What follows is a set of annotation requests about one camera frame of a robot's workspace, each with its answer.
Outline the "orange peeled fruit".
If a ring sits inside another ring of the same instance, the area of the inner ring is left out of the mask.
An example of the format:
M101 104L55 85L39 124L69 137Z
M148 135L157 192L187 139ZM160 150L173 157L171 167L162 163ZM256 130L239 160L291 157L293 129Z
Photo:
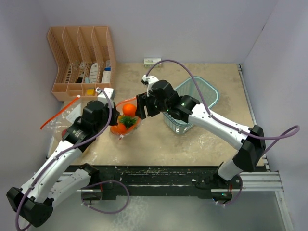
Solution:
M121 115L118 119L119 119L119 122L121 124L124 124L127 129L129 129L130 127L134 126L137 123L136 117Z

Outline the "clear orange-zip bag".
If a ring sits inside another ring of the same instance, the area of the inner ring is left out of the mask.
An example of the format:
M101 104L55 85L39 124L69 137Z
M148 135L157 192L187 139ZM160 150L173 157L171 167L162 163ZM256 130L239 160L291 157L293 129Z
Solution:
M55 140L62 139L61 133L64 129L68 129L74 121L81 116L82 100L78 95L59 112L48 119L41 127L40 130L51 134Z

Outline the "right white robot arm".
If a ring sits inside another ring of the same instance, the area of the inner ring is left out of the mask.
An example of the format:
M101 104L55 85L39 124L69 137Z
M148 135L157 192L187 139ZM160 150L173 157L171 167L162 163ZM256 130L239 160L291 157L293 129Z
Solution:
M214 176L219 188L226 188L231 179L241 172L253 172L265 151L263 129L237 124L205 108L204 104L189 95L180 96L166 80L154 76L143 76L147 91L137 95L135 115L140 119L166 113L175 120L190 123L210 131L229 143L236 155L222 163Z

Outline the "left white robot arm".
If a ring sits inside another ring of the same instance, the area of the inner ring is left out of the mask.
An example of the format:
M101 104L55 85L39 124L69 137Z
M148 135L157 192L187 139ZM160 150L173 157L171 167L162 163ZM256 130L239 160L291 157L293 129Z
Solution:
M8 190L6 197L16 212L18 231L44 224L54 208L76 190L97 187L99 170L90 164L82 164L61 182L58 179L108 126L116 125L119 112L115 107L112 101L87 103L81 116L63 131L56 150L40 169L21 187ZM28 225L21 228L19 218L28 221Z

